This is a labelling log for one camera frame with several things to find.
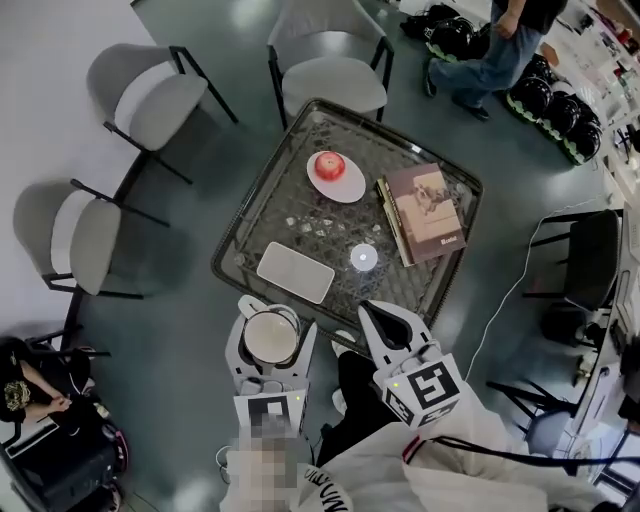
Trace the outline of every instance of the white wall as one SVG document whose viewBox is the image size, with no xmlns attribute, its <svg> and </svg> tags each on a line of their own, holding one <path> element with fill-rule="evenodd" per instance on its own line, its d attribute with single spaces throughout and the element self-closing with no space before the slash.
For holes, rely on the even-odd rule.
<svg viewBox="0 0 640 512">
<path fill-rule="evenodd" d="M 112 194 L 137 151 L 104 129 L 85 87 L 95 56 L 153 44 L 128 0 L 0 0 L 0 333 L 59 327 L 71 294 L 49 291 L 15 239 L 28 185 L 77 177 Z M 21 509 L 0 469 L 0 508 Z"/>
</svg>

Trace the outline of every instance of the hand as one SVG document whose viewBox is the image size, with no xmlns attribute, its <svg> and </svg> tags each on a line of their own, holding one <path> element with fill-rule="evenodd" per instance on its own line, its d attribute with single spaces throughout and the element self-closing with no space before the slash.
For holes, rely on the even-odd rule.
<svg viewBox="0 0 640 512">
<path fill-rule="evenodd" d="M 520 18 L 509 11 L 505 12 L 498 22 L 494 25 L 495 31 L 504 39 L 511 39 L 511 36 L 518 30 L 518 21 Z"/>
<path fill-rule="evenodd" d="M 71 400 L 63 396 L 54 398 L 49 404 L 49 412 L 64 412 L 71 405 Z"/>
</svg>

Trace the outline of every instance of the gray chair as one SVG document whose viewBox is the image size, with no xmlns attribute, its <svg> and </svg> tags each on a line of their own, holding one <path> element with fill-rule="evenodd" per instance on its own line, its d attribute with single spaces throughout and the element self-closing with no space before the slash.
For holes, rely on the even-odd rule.
<svg viewBox="0 0 640 512">
<path fill-rule="evenodd" d="M 95 199 L 82 210 L 73 228 L 69 252 L 71 273 L 59 274 L 51 261 L 54 224 L 65 200 L 78 189 L 95 196 Z M 122 210 L 169 227 L 163 220 L 71 180 L 70 183 L 35 184 L 25 189 L 14 208 L 13 229 L 49 289 L 73 293 L 76 287 L 59 284 L 58 281 L 75 279 L 81 290 L 90 295 L 143 299 L 144 296 L 137 293 L 102 290 L 111 265 Z"/>
<path fill-rule="evenodd" d="M 183 56 L 196 72 L 187 74 L 180 60 Z M 157 84 L 137 106 L 131 118 L 129 133 L 116 126 L 115 113 L 127 87 L 142 73 L 164 62 L 173 61 L 179 74 Z M 146 153 L 165 169 L 193 183 L 167 164 L 158 155 L 198 106 L 209 89 L 234 123 L 238 118 L 231 111 L 211 81 L 186 48 L 178 46 L 139 46 L 116 44 L 105 50 L 91 64 L 87 87 L 104 117 L 104 126 Z"/>
<path fill-rule="evenodd" d="M 308 36 L 324 32 L 347 33 L 377 45 L 371 63 L 325 55 L 294 64 L 283 74 L 279 56 L 292 47 L 304 45 Z M 315 97 L 360 113 L 377 110 L 376 119 L 382 120 L 394 51 L 384 31 L 357 0 L 285 0 L 269 36 L 268 50 L 271 79 L 284 128 L 287 114 L 296 116 L 300 108 Z M 381 82 L 375 69 L 385 51 Z"/>
</svg>

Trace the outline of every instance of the black shoe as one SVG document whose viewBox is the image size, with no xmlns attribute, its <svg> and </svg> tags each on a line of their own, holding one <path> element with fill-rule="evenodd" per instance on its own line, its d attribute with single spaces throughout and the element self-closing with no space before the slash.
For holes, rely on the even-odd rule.
<svg viewBox="0 0 640 512">
<path fill-rule="evenodd" d="M 480 121 L 484 122 L 484 121 L 488 121 L 490 119 L 489 118 L 489 112 L 487 112 L 482 107 L 470 107 L 469 105 L 465 105 L 464 103 L 462 103 L 462 101 L 460 101 L 455 96 L 451 96 L 451 101 L 453 101 L 459 107 L 465 109 L 467 112 L 469 112 L 469 114 L 471 114 L 473 117 L 475 117 L 476 119 L 478 119 Z"/>
<path fill-rule="evenodd" d="M 424 64 L 422 64 L 422 89 L 429 98 L 434 98 L 438 90 L 436 86 L 433 85 L 431 78 L 429 78 L 429 63 L 431 59 L 432 57 L 427 58 Z"/>
</svg>

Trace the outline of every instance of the cable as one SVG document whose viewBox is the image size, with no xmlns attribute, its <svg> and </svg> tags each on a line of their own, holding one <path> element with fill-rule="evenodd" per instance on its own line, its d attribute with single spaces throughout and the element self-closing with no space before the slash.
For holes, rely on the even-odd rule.
<svg viewBox="0 0 640 512">
<path fill-rule="evenodd" d="M 538 221 L 538 225 L 536 226 L 535 231 L 533 232 L 533 235 L 531 235 L 531 238 L 529 239 L 529 246 L 527 248 L 527 257 L 524 260 L 524 270 L 522 271 L 522 275 L 520 276 L 520 278 L 513 284 L 513 286 L 509 289 L 509 291 L 507 292 L 507 294 L 504 296 L 504 298 L 502 299 L 502 302 L 500 302 L 500 305 L 498 306 L 498 309 L 496 309 L 496 312 L 493 314 L 493 316 L 489 319 L 489 321 L 487 322 L 487 325 L 484 328 L 484 332 L 482 333 L 482 339 L 480 340 L 480 345 L 478 346 L 477 350 L 475 351 L 475 353 L 473 354 L 473 357 L 471 358 L 471 364 L 469 364 L 469 369 L 467 370 L 467 374 L 464 377 L 465 382 L 469 379 L 469 376 L 471 375 L 471 370 L 473 368 L 473 363 L 476 360 L 477 355 L 480 353 L 480 350 L 482 349 L 482 345 L 484 345 L 484 340 L 487 337 L 487 332 L 489 331 L 489 327 L 491 326 L 491 324 L 493 323 L 493 321 L 496 319 L 496 317 L 498 316 L 498 313 L 500 313 L 500 310 L 502 309 L 502 306 L 504 306 L 504 303 L 507 301 L 507 298 L 509 298 L 509 295 L 511 295 L 511 293 L 513 292 L 513 290 L 516 289 L 516 287 L 522 282 L 522 280 L 524 279 L 524 277 L 527 274 L 527 267 L 529 266 L 529 256 L 531 255 L 531 244 L 533 243 L 533 239 L 536 237 L 536 235 L 538 234 L 538 231 L 540 231 L 540 226 L 542 226 L 542 221 L 544 221 L 545 219 L 548 219 L 549 217 L 553 217 L 554 215 L 557 215 L 559 213 L 564 212 L 565 210 L 569 210 L 571 208 L 577 208 L 578 206 L 584 206 L 585 204 L 589 204 L 589 203 L 593 203 L 594 201 L 597 201 L 598 199 L 600 199 L 601 197 L 603 197 L 604 194 L 600 194 L 597 195 L 596 197 L 589 199 L 588 201 L 582 201 L 581 203 L 577 203 L 577 204 L 572 204 L 569 206 L 564 206 L 562 208 L 558 208 L 557 210 L 552 211 L 551 213 L 545 215 L 544 217 L 542 217 L 540 219 L 540 221 Z"/>
<path fill-rule="evenodd" d="M 226 464 L 222 464 L 219 460 L 218 457 L 220 456 L 220 453 L 222 452 L 222 450 L 224 449 L 229 449 L 231 448 L 231 445 L 224 445 L 222 448 L 220 448 L 217 452 L 216 452 L 216 464 L 218 465 L 219 468 L 226 468 L 227 465 Z"/>
<path fill-rule="evenodd" d="M 227 479 L 223 476 L 223 473 L 227 473 L 227 468 L 226 468 L 226 466 L 220 466 L 220 467 L 218 468 L 218 470 L 220 471 L 220 478 L 222 479 L 222 481 L 223 481 L 225 484 L 229 485 L 229 484 L 231 483 L 231 480 L 227 480 Z"/>
<path fill-rule="evenodd" d="M 160 512 L 160 510 L 158 510 L 158 507 L 156 507 L 153 503 L 151 503 L 148 499 L 146 499 L 143 496 L 140 496 L 137 492 L 133 491 L 132 493 L 134 496 L 140 498 L 142 501 L 144 501 L 147 505 L 149 505 L 153 510 L 155 510 L 156 512 Z"/>
<path fill-rule="evenodd" d="M 309 451 L 311 452 L 311 465 L 315 466 L 316 465 L 316 454 L 313 451 L 313 446 L 311 445 L 311 441 L 309 439 L 309 436 L 307 436 L 307 434 L 305 434 L 304 432 L 302 433 L 302 435 L 307 440 L 307 444 L 309 445 Z"/>
</svg>

